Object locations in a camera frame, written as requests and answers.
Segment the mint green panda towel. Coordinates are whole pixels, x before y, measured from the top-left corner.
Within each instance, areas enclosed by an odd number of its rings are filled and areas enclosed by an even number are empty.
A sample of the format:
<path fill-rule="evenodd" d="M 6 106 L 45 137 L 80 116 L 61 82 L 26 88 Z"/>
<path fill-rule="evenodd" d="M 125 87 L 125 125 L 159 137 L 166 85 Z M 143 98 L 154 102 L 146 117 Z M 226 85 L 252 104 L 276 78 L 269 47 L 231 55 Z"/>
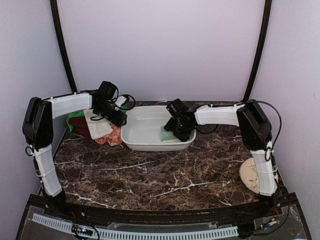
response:
<path fill-rule="evenodd" d="M 164 141 L 170 141 L 170 140 L 174 140 L 174 139 L 176 139 L 174 134 L 171 131 L 165 130 L 165 126 L 162 125 L 160 127 L 160 141 L 164 142 Z"/>

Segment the cream white towel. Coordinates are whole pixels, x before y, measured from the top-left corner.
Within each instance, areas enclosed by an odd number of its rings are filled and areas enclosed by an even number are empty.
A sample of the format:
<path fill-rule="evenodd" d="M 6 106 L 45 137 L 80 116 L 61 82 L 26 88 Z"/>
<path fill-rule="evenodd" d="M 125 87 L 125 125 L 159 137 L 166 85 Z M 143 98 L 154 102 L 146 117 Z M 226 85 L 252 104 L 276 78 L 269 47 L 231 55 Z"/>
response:
<path fill-rule="evenodd" d="M 106 118 L 94 114 L 92 109 L 86 109 L 83 113 L 90 136 L 93 140 L 100 139 L 114 131 L 111 123 Z"/>

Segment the white plastic basin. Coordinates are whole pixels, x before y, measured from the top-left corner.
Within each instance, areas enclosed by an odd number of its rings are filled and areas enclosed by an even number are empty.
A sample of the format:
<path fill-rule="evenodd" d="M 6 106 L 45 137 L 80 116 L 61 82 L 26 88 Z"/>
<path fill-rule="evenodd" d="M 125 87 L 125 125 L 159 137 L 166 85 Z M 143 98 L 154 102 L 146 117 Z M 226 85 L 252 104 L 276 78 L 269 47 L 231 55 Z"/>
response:
<path fill-rule="evenodd" d="M 168 152 L 187 149 L 196 139 L 193 131 L 186 142 L 177 138 L 161 140 L 161 127 L 171 115 L 165 105 L 136 106 L 126 112 L 127 123 L 121 127 L 122 141 L 134 151 Z"/>

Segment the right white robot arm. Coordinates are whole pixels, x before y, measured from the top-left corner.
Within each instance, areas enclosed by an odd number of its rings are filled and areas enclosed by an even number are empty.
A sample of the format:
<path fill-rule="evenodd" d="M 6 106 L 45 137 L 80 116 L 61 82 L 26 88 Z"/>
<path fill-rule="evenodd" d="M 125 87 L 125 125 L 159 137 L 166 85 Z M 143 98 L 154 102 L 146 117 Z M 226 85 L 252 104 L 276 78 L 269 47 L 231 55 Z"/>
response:
<path fill-rule="evenodd" d="M 261 108 L 262 102 L 249 100 L 232 105 L 205 104 L 189 108 L 179 98 L 166 109 L 171 117 L 164 130 L 171 132 L 181 142 L 186 142 L 197 126 L 236 126 L 244 146 L 250 151 L 257 170 L 259 193 L 272 196 L 277 186 L 277 167 L 274 159 L 272 124 Z"/>

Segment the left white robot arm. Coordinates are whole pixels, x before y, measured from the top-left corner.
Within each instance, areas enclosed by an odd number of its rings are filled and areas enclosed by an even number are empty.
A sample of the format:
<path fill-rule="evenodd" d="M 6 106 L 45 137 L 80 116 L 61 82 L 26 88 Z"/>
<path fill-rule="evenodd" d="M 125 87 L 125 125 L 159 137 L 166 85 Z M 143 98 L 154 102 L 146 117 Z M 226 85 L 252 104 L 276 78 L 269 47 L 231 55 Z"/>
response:
<path fill-rule="evenodd" d="M 122 127 L 127 123 L 124 105 L 134 100 L 129 94 L 119 94 L 119 89 L 109 81 L 103 81 L 94 90 L 30 99 L 22 125 L 28 144 L 25 152 L 33 157 L 36 175 L 48 196 L 55 198 L 64 194 L 53 160 L 53 121 L 73 112 L 92 110 L 95 120 L 106 119 Z"/>

